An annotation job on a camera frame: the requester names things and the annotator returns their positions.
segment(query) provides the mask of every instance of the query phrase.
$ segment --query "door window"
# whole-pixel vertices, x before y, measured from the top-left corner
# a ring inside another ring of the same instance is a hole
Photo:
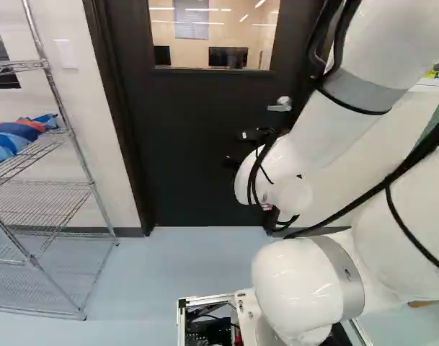
[[[173,68],[269,70],[280,0],[149,0],[154,55]]]

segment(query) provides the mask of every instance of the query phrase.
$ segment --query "door frame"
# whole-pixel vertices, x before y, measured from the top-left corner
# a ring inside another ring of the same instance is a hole
[[[149,236],[155,227],[151,191],[136,143],[136,132],[129,126],[132,115],[118,61],[114,54],[115,45],[110,32],[105,2],[83,0],[83,5],[107,103],[141,221],[142,231],[132,236]]]

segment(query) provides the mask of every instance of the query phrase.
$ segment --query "wire rack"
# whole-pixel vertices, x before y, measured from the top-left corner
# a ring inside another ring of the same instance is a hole
[[[83,182],[12,180],[0,187],[0,219],[15,234],[47,236],[31,252],[40,257],[90,194],[89,185]]]
[[[35,251],[47,237],[18,236],[24,246]],[[40,265],[82,309],[112,249],[112,239],[57,238],[40,258]],[[75,309],[57,294],[44,277],[25,266],[0,264],[0,309],[22,313],[73,317]]]
[[[58,148],[66,140],[65,134],[66,131],[59,129],[46,133],[17,155],[0,163],[0,186]]]
[[[0,76],[41,68],[65,130],[48,131],[0,163],[0,310],[85,319],[84,305],[117,244],[115,232],[54,81],[30,2],[19,1],[39,60],[2,61]],[[22,176],[17,177],[65,142],[73,147],[86,182],[22,181]],[[107,238],[63,232],[88,199],[100,211]]]

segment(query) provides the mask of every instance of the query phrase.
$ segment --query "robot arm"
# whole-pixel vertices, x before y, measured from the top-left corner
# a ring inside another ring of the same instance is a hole
[[[258,172],[260,203],[290,215],[306,209],[311,189],[296,175],[346,152],[437,62],[439,0],[363,0],[346,34],[340,69],[324,82],[323,94],[312,94],[291,132],[262,162],[274,185]],[[236,175],[236,198],[242,204],[248,204],[254,161],[251,153]]]
[[[310,187],[296,175],[344,153],[437,62],[439,0],[363,0],[347,31],[341,68],[265,157],[262,166],[275,184],[258,174],[259,203],[291,214],[307,208]],[[253,163],[250,154],[236,176],[243,204]],[[391,199],[413,237],[439,262],[438,150],[375,196],[351,230],[260,250],[252,268],[254,294],[285,344],[318,345],[335,322],[439,299],[439,266],[403,232]]]

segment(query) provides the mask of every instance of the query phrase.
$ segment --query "door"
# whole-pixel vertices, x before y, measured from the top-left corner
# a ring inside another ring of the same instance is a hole
[[[280,126],[283,113],[267,111],[278,97],[296,112],[305,103],[323,1],[101,1],[156,224],[259,225],[222,163],[252,150],[237,133]]]

